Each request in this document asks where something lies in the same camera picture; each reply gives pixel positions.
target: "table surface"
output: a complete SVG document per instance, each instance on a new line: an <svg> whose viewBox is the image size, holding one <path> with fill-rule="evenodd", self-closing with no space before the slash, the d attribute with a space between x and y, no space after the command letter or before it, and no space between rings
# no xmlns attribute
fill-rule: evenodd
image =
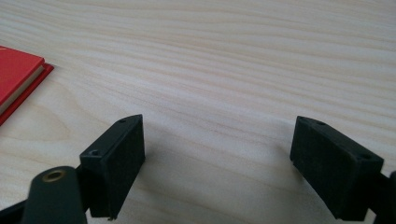
<svg viewBox="0 0 396 224"><path fill-rule="evenodd" d="M0 209L135 114L147 160L114 223L342 223L290 162L299 115L396 170L394 0L7 0L0 45L55 67L0 127Z"/></svg>

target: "red object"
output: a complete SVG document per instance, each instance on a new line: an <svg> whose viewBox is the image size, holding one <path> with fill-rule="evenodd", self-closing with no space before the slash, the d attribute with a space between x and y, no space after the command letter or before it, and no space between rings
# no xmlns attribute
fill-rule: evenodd
<svg viewBox="0 0 396 224"><path fill-rule="evenodd" d="M52 69L53 66L45 63L42 57L0 46L0 106L5 109L3 113L0 110L0 125L11 116ZM32 81L29 80L31 76L37 77Z"/></svg>

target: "screw hole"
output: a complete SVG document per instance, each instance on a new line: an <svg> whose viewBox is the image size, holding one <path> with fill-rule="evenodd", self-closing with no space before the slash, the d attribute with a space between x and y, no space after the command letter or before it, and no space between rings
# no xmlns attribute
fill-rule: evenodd
<svg viewBox="0 0 396 224"><path fill-rule="evenodd" d="M94 149L94 150L90 151L90 155L93 155L93 156L99 155L99 150L98 149Z"/></svg>
<svg viewBox="0 0 396 224"><path fill-rule="evenodd" d="M64 177L64 174L66 174L64 170L54 170L44 175L43 181L47 183L54 182Z"/></svg>

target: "brass insert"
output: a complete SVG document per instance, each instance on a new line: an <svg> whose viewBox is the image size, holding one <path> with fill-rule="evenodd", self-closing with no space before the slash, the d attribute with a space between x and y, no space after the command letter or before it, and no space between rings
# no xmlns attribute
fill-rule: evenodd
<svg viewBox="0 0 396 224"><path fill-rule="evenodd" d="M65 174L66 171L64 170L53 170L43 176L43 181L47 183L54 182L64 177Z"/></svg>

